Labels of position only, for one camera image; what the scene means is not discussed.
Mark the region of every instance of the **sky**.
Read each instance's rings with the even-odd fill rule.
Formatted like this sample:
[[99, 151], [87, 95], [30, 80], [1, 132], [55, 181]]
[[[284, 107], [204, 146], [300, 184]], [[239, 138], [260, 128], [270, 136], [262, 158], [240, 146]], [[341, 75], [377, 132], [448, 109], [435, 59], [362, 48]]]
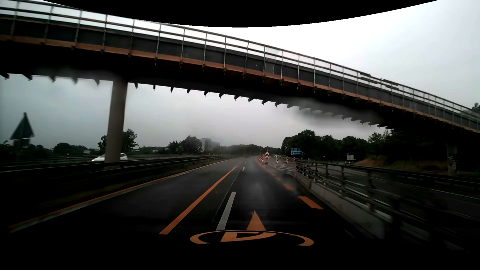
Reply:
[[[471, 107], [480, 101], [480, 1], [438, 0], [364, 17], [310, 25], [258, 28], [192, 28], [227, 34], [315, 56], [414, 87]], [[97, 147], [107, 133], [112, 82], [11, 74], [0, 80], [0, 139], [8, 140], [27, 112], [33, 144], [67, 142]], [[254, 99], [150, 85], [128, 85], [124, 130], [140, 146], [166, 146], [192, 135], [223, 146], [252, 143], [280, 147], [305, 129], [317, 135], [367, 139], [383, 128], [318, 117], [297, 107]]]

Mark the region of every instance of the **orange road marking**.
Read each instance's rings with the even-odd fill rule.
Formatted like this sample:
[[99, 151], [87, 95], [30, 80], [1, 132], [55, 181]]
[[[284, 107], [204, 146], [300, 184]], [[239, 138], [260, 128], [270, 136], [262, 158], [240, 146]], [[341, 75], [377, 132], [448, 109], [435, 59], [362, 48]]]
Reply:
[[290, 184], [283, 184], [286, 188], [288, 188], [289, 190], [293, 190], [293, 187], [292, 185]]
[[120, 195], [119, 193], [128, 192], [128, 191], [131, 191], [132, 189], [138, 189], [138, 188], [140, 188], [140, 187], [142, 187], [142, 186], [144, 186], [144, 185], [153, 184], [154, 182], [157, 182], [157, 181], [160, 181], [160, 180], [164, 180], [164, 179], [168, 179], [168, 178], [173, 178], [173, 177], [175, 177], [175, 176], [178, 176], [178, 175], [181, 175], [181, 174], [186, 174], [186, 173], [192, 172], [192, 171], [196, 171], [196, 170], [205, 168], [205, 167], [207, 167], [207, 166], [214, 165], [214, 164], [217, 164], [217, 163], [220, 163], [220, 162], [224, 162], [224, 161], [228, 161], [228, 160], [222, 160], [222, 161], [215, 162], [215, 163], [211, 163], [211, 164], [208, 164], [208, 165], [205, 165], [205, 166], [202, 166], [202, 167], [194, 168], [194, 169], [187, 170], [187, 171], [184, 171], [184, 172], [179, 172], [179, 173], [176, 173], [176, 174], [174, 174], [174, 175], [170, 175], [170, 176], [165, 176], [165, 177], [162, 177], [162, 178], [158, 178], [158, 179], [149, 181], [149, 182], [147, 182], [147, 183], [138, 184], [138, 185], [136, 185], [136, 186], [132, 186], [132, 187], [129, 187], [129, 188], [125, 188], [125, 189], [116, 191], [116, 192], [114, 192], [114, 193], [110, 193], [110, 194], [107, 194], [107, 195], [103, 195], [103, 196], [100, 196], [100, 197], [98, 197], [98, 198], [90, 199], [90, 200], [85, 201], [85, 202], [77, 203], [77, 204], [75, 204], [75, 205], [68, 206], [68, 207], [65, 207], [65, 208], [63, 208], [63, 209], [60, 209], [60, 210], [57, 210], [57, 211], [53, 211], [53, 212], [51, 212], [51, 213], [48, 213], [48, 214], [45, 214], [45, 215], [41, 215], [41, 216], [36, 217], [36, 218], [29, 219], [29, 220], [27, 220], [27, 221], [22, 221], [22, 222], [20, 222], [20, 223], [17, 223], [17, 224], [14, 224], [14, 225], [10, 225], [10, 226], [7, 227], [7, 229], [13, 229], [13, 228], [16, 228], [16, 227], [22, 226], [22, 225], [26, 225], [27, 227], [28, 227], [28, 226], [31, 226], [31, 225], [35, 225], [35, 224], [37, 224], [37, 223], [46, 221], [46, 220], [48, 220], [48, 219], [50, 219], [50, 218], [54, 218], [54, 217], [57, 217], [57, 216], [59, 216], [59, 215], [62, 215], [62, 214], [63, 214], [62, 212], [65, 212], [65, 211], [67, 211], [67, 210], [70, 210], [70, 211], [77, 210], [77, 209], [78, 209], [77, 207], [84, 207], [84, 206], [88, 206], [88, 205], [90, 205], [90, 204], [94, 204], [95, 201], [97, 201], [97, 200], [100, 200], [100, 199], [108, 199], [110, 196]]
[[160, 234], [168, 234], [171, 230], [173, 230], [173, 228], [175, 228], [175, 226], [177, 226], [177, 224], [185, 217], [188, 215], [188, 213], [190, 213], [190, 211], [193, 210], [193, 208], [195, 208], [195, 206], [197, 206], [197, 204], [199, 204], [209, 193], [210, 191], [212, 191], [223, 179], [225, 179], [225, 177], [227, 175], [229, 175], [237, 166], [233, 167], [233, 169], [231, 169], [229, 172], [227, 172], [227, 174], [225, 174], [222, 178], [220, 178], [220, 180], [218, 180], [215, 184], [213, 184], [213, 186], [211, 186], [207, 191], [205, 191], [200, 197], [198, 197], [198, 199], [196, 199], [192, 204], [190, 204], [189, 207], [187, 207], [187, 209], [185, 209], [176, 219], [174, 219], [167, 227], [165, 227], [165, 229], [163, 229]]
[[220, 242], [235, 242], [235, 241], [245, 241], [245, 240], [256, 240], [274, 236], [276, 233], [261, 233], [252, 236], [240, 237], [237, 238], [238, 233], [251, 233], [257, 234], [258, 232], [225, 232]]
[[253, 211], [253, 216], [248, 224], [247, 231], [266, 231], [256, 211]]
[[308, 204], [308, 206], [310, 206], [311, 208], [323, 209], [321, 206], [319, 206], [318, 204], [316, 204], [314, 201], [310, 200], [310, 198], [306, 196], [300, 196], [299, 198], [302, 201], [304, 201], [306, 204]]

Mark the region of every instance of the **concrete pillar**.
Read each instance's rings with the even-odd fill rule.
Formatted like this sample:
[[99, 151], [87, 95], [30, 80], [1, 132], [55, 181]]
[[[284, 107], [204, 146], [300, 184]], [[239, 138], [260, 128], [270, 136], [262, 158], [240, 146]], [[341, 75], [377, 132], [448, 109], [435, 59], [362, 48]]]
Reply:
[[457, 167], [457, 157], [456, 157], [456, 144], [447, 143], [447, 162], [448, 162], [448, 175], [457, 176], [458, 167]]
[[127, 81], [121, 79], [113, 81], [112, 98], [110, 100], [110, 116], [108, 117], [105, 162], [120, 161], [127, 85]]

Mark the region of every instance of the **traffic barrier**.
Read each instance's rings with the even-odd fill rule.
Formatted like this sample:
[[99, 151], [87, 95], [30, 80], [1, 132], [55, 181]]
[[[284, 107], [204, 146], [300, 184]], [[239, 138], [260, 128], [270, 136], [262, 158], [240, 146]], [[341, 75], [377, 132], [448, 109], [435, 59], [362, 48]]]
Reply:
[[268, 165], [268, 160], [270, 159], [270, 153], [268, 153], [268, 150], [265, 152], [265, 165]]

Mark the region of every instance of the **highway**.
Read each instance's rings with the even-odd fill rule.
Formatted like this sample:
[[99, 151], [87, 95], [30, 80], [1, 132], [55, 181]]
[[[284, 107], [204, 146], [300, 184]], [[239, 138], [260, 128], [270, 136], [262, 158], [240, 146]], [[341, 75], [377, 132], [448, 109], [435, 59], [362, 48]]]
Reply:
[[71, 244], [87, 239], [89, 243], [107, 239], [124, 243], [128, 239], [159, 245], [271, 245], [272, 241], [324, 245], [362, 237], [291, 175], [262, 165], [256, 157], [179, 173], [51, 216], [9, 233], [9, 240], [18, 245], [31, 241]]

